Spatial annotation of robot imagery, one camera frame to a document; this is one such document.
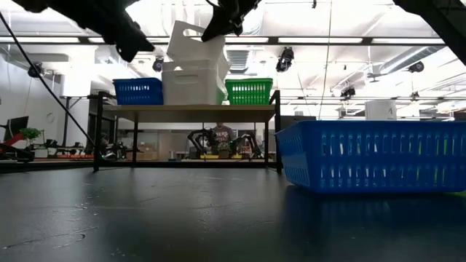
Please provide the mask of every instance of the person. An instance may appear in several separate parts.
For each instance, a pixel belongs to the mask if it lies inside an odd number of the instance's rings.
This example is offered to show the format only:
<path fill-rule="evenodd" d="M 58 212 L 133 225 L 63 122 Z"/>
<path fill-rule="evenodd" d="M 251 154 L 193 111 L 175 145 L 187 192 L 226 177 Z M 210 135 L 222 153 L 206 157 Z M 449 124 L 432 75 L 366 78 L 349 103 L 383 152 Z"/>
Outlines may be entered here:
<path fill-rule="evenodd" d="M 213 128 L 216 134 L 216 141 L 218 143 L 229 143 L 229 141 L 235 139 L 233 130 L 224 125 L 224 123 L 216 123 L 217 126 Z"/>

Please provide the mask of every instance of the blue plastic basket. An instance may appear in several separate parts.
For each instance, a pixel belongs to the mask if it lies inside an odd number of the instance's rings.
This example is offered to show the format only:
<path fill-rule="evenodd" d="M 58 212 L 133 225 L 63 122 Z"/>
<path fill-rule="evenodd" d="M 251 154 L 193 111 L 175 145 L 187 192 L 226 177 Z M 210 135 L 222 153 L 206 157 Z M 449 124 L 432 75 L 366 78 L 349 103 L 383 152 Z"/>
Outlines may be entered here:
<path fill-rule="evenodd" d="M 119 105 L 163 105 L 162 81 L 156 78 L 114 79 Z"/>
<path fill-rule="evenodd" d="M 286 178 L 317 193 L 466 189 L 466 122 L 303 121 L 277 139 Z"/>

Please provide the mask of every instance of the white bin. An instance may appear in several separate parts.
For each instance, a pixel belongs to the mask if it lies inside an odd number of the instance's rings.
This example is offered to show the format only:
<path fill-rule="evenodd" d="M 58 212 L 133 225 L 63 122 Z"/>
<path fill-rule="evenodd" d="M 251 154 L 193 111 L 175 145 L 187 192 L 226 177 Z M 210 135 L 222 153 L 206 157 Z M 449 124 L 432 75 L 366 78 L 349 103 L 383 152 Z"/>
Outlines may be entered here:
<path fill-rule="evenodd" d="M 164 63 L 162 81 L 165 105 L 221 105 L 227 94 L 212 60 Z"/>
<path fill-rule="evenodd" d="M 218 77 L 221 81 L 225 80 L 231 66 L 224 54 L 225 36 L 217 36 L 210 41 L 202 42 L 200 37 L 197 37 L 197 40 L 191 36 L 185 36 L 186 30 L 193 30 L 198 33 L 204 33 L 205 31 L 202 27 L 179 20 L 175 21 L 167 55 L 175 62 L 213 60 L 216 63 L 214 67 L 218 69 Z"/>

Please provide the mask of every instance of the ceiling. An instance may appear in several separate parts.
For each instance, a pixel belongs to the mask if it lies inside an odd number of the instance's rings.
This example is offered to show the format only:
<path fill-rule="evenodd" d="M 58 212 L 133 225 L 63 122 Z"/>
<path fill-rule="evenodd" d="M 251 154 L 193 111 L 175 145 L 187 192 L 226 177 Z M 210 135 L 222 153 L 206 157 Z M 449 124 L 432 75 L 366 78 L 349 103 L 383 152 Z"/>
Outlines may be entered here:
<path fill-rule="evenodd" d="M 175 20 L 207 26 L 212 7 L 205 0 L 140 0 L 127 9 L 148 36 L 169 36 Z M 0 10 L 9 19 L 13 31 L 18 36 L 53 35 L 53 36 L 92 36 L 92 31 L 79 28 L 73 21 L 54 12 L 46 10 L 41 14 L 25 12 L 10 0 L 0 0 Z M 244 23 L 245 33 L 262 36 L 377 36 L 377 37 L 435 37 L 435 32 L 417 15 L 404 12 L 390 0 L 319 0 L 317 8 L 312 8 L 312 0 L 263 0 L 259 8 L 251 12 Z M 0 35 L 6 36 L 5 28 L 0 26 Z M 74 46 L 27 46 L 30 53 L 76 52 Z M 299 100 L 303 96 L 330 97 L 340 96 L 345 86 L 345 79 L 351 77 L 350 85 L 357 90 L 356 96 L 392 97 L 409 96 L 413 91 L 420 91 L 421 96 L 438 97 L 448 95 L 463 96 L 466 88 L 466 67 L 448 49 L 426 57 L 423 60 L 426 69 L 422 73 L 410 74 L 399 71 L 389 76 L 379 77 L 378 82 L 367 79 L 372 66 L 381 65 L 402 54 L 411 47 L 376 46 L 295 46 L 295 61 L 285 73 L 277 73 L 275 65 L 277 56 L 283 46 L 249 46 L 226 47 L 226 49 L 250 50 L 248 70 L 244 75 L 229 75 L 230 78 L 272 77 L 275 89 L 282 90 L 282 96 L 289 103 L 289 113 L 299 110 L 304 114 L 320 111 L 320 100 Z M 157 54 L 164 55 L 166 47 L 158 47 Z M 151 69 L 154 54 L 139 54 L 129 66 L 96 65 L 94 72 L 99 78 L 111 80 L 122 75 L 112 75 L 113 69 L 120 71 L 130 69 L 128 75 L 159 76 Z M 456 81 L 445 79 L 456 77 Z M 107 84 L 99 84 L 99 89 L 112 89 Z M 349 101 L 345 108 L 363 108 L 364 100 Z M 410 101 L 400 101 L 399 107 L 405 107 Z M 326 100 L 324 114 L 334 114 L 341 108 L 339 100 Z M 415 105 L 420 108 L 432 108 L 432 104 Z"/>

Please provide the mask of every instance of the black table surface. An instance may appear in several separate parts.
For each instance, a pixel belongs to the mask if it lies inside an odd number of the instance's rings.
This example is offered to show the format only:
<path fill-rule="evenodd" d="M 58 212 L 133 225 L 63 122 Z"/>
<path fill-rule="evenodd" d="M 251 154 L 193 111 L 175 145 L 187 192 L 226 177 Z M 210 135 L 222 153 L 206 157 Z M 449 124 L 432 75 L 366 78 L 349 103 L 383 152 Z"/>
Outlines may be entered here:
<path fill-rule="evenodd" d="M 6 174 L 0 261 L 466 261 L 466 198 L 318 196 L 260 169 Z"/>

